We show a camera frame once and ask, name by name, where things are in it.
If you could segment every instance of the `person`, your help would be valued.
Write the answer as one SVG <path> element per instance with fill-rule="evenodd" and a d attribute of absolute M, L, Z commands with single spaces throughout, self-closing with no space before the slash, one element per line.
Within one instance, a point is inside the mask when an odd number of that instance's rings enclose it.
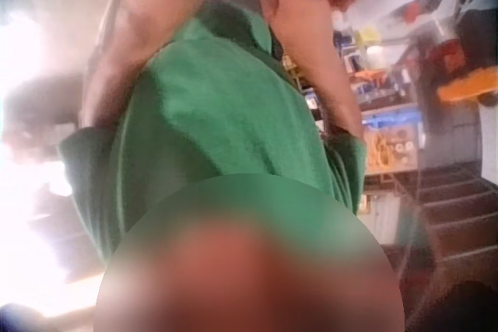
<path fill-rule="evenodd" d="M 403 329 L 387 259 L 363 265 L 335 218 L 366 231 L 361 114 L 328 1 L 261 8 L 266 22 L 226 0 L 121 0 L 61 144 L 107 263 L 96 332 Z M 325 142 L 268 25 L 321 100 Z"/>
<path fill-rule="evenodd" d="M 82 128 L 60 145 L 104 260 L 151 207 L 214 176 L 283 176 L 356 213 L 366 149 L 330 6 L 261 0 L 261 7 L 268 24 L 223 0 L 121 0 L 87 82 Z M 320 98 L 325 142 L 271 56 L 268 25 Z"/>

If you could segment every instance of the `green shirt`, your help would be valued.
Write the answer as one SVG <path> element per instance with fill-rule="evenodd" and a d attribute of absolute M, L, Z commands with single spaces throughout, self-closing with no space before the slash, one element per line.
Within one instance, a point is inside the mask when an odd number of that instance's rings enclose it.
<path fill-rule="evenodd" d="M 363 143 L 340 135 L 323 145 L 271 49 L 261 17 L 206 2 L 138 77 L 116 131 L 87 128 L 62 142 L 76 205 L 104 257 L 150 208 L 214 176 L 284 176 L 356 213 Z"/>

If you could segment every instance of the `stair step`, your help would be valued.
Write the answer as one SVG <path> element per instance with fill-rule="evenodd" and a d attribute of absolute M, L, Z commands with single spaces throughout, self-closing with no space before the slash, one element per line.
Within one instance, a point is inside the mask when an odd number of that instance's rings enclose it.
<path fill-rule="evenodd" d="M 432 176 L 442 176 L 450 173 L 459 173 L 460 171 L 461 171 L 460 166 L 445 166 L 445 167 L 425 169 L 422 171 L 422 175 L 424 178 L 427 178 Z"/>
<path fill-rule="evenodd" d="M 420 192 L 419 200 L 422 204 L 450 200 L 457 197 L 471 196 L 473 194 L 481 194 L 487 192 L 488 188 L 480 180 L 474 180 L 470 183 L 460 184 L 434 188 L 429 190 L 422 190 Z"/>
<path fill-rule="evenodd" d="M 473 256 L 446 260 L 439 264 L 444 277 L 451 283 L 461 281 L 480 281 L 498 291 L 498 246 L 492 250 L 482 251 Z"/>
<path fill-rule="evenodd" d="M 454 173 L 454 174 L 448 174 L 447 176 L 435 176 L 433 178 L 423 178 L 422 182 L 420 183 L 420 188 L 421 189 L 438 188 L 456 183 L 466 183 L 470 182 L 471 180 L 472 178 L 469 175 L 463 173 Z M 412 193 L 415 193 L 418 187 L 416 179 L 410 181 L 409 183 L 404 183 L 404 185 L 405 188 Z"/>
<path fill-rule="evenodd" d="M 430 230 L 430 234 L 435 238 L 439 258 L 493 246 L 498 238 L 498 216 Z"/>
<path fill-rule="evenodd" d="M 442 204 L 424 208 L 423 214 L 431 225 L 455 222 L 462 219 L 488 215 L 498 211 L 498 195 L 484 194 L 475 199 L 466 199 L 453 204 Z"/>

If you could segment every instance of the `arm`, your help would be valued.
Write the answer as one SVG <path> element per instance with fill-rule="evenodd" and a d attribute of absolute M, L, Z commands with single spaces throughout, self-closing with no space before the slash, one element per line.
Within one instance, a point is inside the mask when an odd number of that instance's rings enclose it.
<path fill-rule="evenodd" d="M 327 0 L 261 0 L 263 13 L 284 49 L 314 87 L 328 132 L 337 128 L 363 139 L 359 106 L 333 44 Z"/>
<path fill-rule="evenodd" d="M 135 78 L 203 0 L 122 0 L 114 34 L 86 83 L 82 127 L 115 125 Z"/>

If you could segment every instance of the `white wall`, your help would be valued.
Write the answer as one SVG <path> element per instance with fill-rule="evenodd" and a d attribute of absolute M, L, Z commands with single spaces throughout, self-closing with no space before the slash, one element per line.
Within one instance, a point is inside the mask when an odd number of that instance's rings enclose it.
<path fill-rule="evenodd" d="M 498 184 L 498 107 L 479 105 L 482 130 L 482 177 Z"/>
<path fill-rule="evenodd" d="M 370 214 L 358 218 L 375 236 L 380 245 L 394 245 L 398 231 L 401 198 L 394 194 L 372 196 Z"/>

